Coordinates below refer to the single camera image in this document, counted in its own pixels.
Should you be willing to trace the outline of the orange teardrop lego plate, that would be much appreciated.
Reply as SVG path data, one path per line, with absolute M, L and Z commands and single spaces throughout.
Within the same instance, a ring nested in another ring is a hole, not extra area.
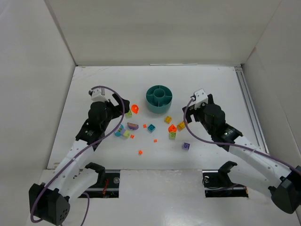
M 136 104 L 133 104 L 132 107 L 131 107 L 131 111 L 135 114 L 138 114 L 139 112 L 139 106 L 136 105 Z

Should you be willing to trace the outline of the orange curved lego piece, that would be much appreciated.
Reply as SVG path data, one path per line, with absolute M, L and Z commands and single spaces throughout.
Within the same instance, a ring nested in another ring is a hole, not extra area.
M 170 125 L 169 127 L 168 127 L 168 132 L 169 133 L 171 133 L 171 132 L 177 132 L 177 127 L 174 125 L 174 124 L 172 124 L 172 125 Z

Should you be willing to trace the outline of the yellow orange lego brick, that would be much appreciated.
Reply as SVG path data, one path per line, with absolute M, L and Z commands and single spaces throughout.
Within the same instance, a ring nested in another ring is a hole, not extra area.
M 183 130 L 185 128 L 185 123 L 184 123 L 184 121 L 182 121 L 181 123 L 179 123 L 178 125 L 177 125 L 177 129 L 178 130 Z

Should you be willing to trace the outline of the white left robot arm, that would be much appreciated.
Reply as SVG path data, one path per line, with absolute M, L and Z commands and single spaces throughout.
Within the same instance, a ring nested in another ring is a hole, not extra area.
M 105 176 L 105 168 L 96 163 L 86 164 L 103 139 L 111 120 L 123 119 L 129 111 L 130 102 L 114 93 L 118 105 L 107 100 L 104 95 L 91 94 L 92 104 L 88 117 L 75 137 L 75 141 L 55 174 L 47 183 L 33 184 L 29 189 L 30 217 L 33 223 L 47 221 L 60 226 L 67 218 L 71 203 L 90 186 L 100 183 Z

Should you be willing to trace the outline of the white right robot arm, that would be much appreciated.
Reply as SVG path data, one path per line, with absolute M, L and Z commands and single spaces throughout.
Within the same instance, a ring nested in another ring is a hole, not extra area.
M 217 145 L 226 152 L 237 156 L 261 174 L 260 177 L 235 174 L 231 169 L 237 163 L 228 161 L 218 169 L 223 189 L 235 184 L 247 186 L 270 197 L 283 212 L 293 214 L 301 204 L 301 168 L 276 157 L 261 152 L 243 134 L 226 123 L 225 112 L 214 103 L 213 96 L 200 89 L 190 97 L 189 103 L 182 108 L 183 122 L 187 126 L 192 121 L 200 122 L 211 140 L 204 140 L 189 133 L 197 140 Z

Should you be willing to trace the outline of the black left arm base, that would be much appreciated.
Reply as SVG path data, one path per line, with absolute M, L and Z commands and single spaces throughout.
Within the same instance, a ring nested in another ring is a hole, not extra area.
M 86 190 L 90 198 L 119 198 L 120 170 L 106 170 L 93 162 L 84 169 L 92 169 L 98 174 L 97 182 Z

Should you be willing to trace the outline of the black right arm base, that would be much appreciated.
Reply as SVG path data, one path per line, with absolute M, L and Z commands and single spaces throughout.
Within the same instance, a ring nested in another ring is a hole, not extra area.
M 202 170 L 202 184 L 206 198 L 248 198 L 247 188 L 241 184 L 232 183 L 229 178 L 231 169 L 237 166 L 235 162 L 228 161 L 219 169 Z

